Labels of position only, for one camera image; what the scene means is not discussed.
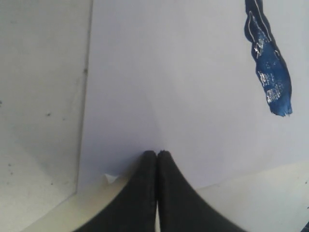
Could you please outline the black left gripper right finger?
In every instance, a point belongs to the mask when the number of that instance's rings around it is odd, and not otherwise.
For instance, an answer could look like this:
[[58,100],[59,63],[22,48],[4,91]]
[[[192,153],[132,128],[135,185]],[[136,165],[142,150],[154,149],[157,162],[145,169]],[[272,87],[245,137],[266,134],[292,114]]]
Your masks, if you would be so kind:
[[243,232],[190,186],[168,151],[157,155],[157,200],[162,232]]

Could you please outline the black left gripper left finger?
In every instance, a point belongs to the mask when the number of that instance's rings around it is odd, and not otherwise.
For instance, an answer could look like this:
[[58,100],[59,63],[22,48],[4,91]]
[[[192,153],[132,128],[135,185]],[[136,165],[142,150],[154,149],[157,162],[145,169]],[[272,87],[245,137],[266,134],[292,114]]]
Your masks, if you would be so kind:
[[118,195],[76,231],[154,232],[156,161],[154,151],[145,151],[134,174]]

